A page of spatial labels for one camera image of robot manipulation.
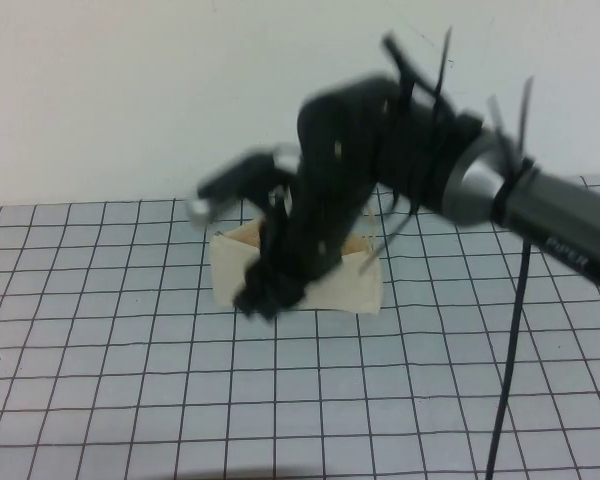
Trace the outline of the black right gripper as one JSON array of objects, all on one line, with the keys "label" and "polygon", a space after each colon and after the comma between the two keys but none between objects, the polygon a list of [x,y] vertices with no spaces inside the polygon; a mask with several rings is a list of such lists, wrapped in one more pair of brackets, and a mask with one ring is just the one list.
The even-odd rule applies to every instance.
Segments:
[{"label": "black right gripper", "polygon": [[245,269],[234,306],[271,320],[306,296],[340,262],[341,248],[377,183],[376,161],[393,121],[398,83],[374,75],[322,90],[297,118],[301,160],[287,230],[287,252],[299,269],[276,265],[285,226],[285,194],[276,192],[258,226],[259,255]]}]

